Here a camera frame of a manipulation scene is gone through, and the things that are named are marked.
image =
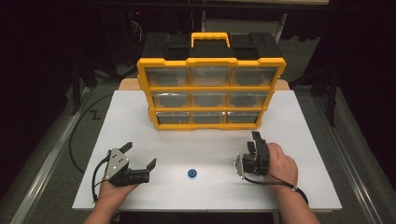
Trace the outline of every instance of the table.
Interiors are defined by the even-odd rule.
[[[91,210],[92,172],[113,147],[132,141],[126,152],[130,168],[142,169],[154,158],[157,166],[150,182],[139,186],[120,207],[122,211],[149,212],[273,212],[278,209],[272,192],[250,184],[236,174],[233,162],[246,153],[251,130],[157,131],[149,121],[142,91],[115,91],[87,171],[73,204]],[[276,91],[257,130],[277,142],[299,166],[299,188],[317,212],[341,209],[332,181],[304,120],[293,91]],[[194,179],[187,172],[197,171]],[[104,173],[99,170],[96,182]]]

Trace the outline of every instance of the dark background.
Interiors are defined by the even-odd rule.
[[[357,9],[289,13],[281,38],[297,35],[305,41],[320,36],[305,75],[321,67],[337,71],[338,86],[395,188],[396,6],[391,0],[342,0],[331,1],[330,7]],[[216,16],[225,18],[227,13]],[[248,13],[239,16],[256,19]],[[189,11],[70,7],[39,0],[0,3],[4,121],[0,168],[6,173],[1,197],[63,111],[72,65],[89,59],[104,69],[117,70],[116,64],[131,66],[138,59],[144,39],[138,42],[127,22],[130,19],[144,33],[192,31]],[[199,13],[194,13],[194,21],[193,31],[197,31]]]

